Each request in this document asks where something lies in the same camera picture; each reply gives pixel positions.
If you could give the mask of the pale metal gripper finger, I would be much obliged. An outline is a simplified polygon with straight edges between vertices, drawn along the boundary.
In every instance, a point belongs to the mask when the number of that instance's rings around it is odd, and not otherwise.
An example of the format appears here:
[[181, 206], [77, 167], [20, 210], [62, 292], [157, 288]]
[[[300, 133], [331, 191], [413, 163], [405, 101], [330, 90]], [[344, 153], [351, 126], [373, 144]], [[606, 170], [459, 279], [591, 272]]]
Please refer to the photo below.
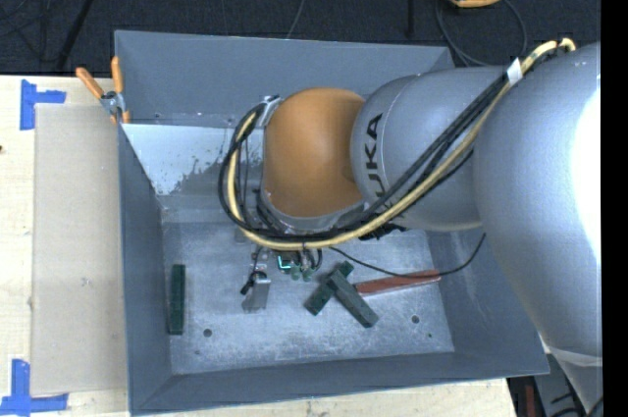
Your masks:
[[267, 277], [256, 279], [253, 287], [253, 309], [255, 311], [266, 308], [271, 284], [272, 281]]
[[240, 290], [240, 294], [243, 297], [241, 308], [244, 312], [254, 312], [256, 307], [255, 302], [255, 282], [248, 281]]

